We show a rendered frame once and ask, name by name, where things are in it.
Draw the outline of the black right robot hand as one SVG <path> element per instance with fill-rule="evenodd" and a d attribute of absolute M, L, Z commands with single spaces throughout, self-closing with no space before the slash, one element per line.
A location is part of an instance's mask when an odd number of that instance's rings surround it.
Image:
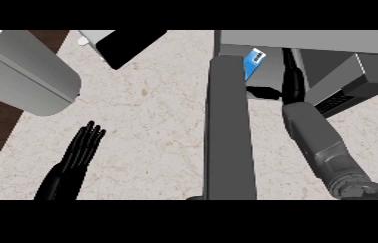
<path fill-rule="evenodd" d="M 290 48 L 283 49 L 284 55 L 284 81 L 283 90 L 278 91 L 272 87 L 249 86 L 247 91 L 260 99 L 283 100 L 286 105 L 303 102 L 306 98 L 305 76 L 297 66 L 294 54 Z"/>

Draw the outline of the grey microwave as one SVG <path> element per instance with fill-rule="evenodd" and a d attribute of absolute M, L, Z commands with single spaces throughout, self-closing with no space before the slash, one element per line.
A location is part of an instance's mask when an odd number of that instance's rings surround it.
<path fill-rule="evenodd" d="M 283 88 L 284 55 L 303 70 L 306 101 L 331 117 L 378 96 L 378 31 L 218 30 L 215 54 L 266 54 L 247 84 Z"/>

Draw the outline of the dark grey microwave door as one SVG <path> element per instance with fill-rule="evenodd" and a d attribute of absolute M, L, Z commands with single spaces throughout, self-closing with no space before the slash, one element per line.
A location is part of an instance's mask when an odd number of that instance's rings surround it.
<path fill-rule="evenodd" d="M 241 56 L 210 61 L 203 194 L 190 200 L 256 200 L 256 173 Z"/>

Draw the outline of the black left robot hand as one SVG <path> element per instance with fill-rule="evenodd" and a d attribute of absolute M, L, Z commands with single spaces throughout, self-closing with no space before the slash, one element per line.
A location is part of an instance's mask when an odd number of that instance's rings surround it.
<path fill-rule="evenodd" d="M 88 168 L 107 130 L 94 121 L 80 128 L 61 162 L 52 167 L 36 193 L 36 200 L 73 201 L 77 199 Z"/>

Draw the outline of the white appliance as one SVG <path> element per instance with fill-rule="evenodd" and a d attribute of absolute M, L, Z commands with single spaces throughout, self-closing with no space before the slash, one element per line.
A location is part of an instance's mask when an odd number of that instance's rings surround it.
<path fill-rule="evenodd" d="M 113 30 L 80 30 L 79 33 L 82 34 L 82 37 L 77 41 L 79 45 L 89 45 L 97 51 L 101 60 L 105 61 L 104 55 L 97 48 L 97 44 L 113 33 Z"/>

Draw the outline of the blue milk carton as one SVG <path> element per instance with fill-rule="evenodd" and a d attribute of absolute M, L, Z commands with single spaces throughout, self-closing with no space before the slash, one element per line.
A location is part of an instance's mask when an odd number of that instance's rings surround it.
<path fill-rule="evenodd" d="M 246 79 L 250 79 L 255 74 L 263 60 L 266 57 L 266 53 L 255 48 L 244 58 L 244 71 L 246 71 Z"/>

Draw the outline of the black flat panel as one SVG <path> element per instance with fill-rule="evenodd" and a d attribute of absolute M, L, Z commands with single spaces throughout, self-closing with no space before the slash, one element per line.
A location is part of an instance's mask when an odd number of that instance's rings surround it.
<path fill-rule="evenodd" d="M 166 33 L 162 29 L 116 30 L 95 45 L 110 67 L 119 70 Z"/>

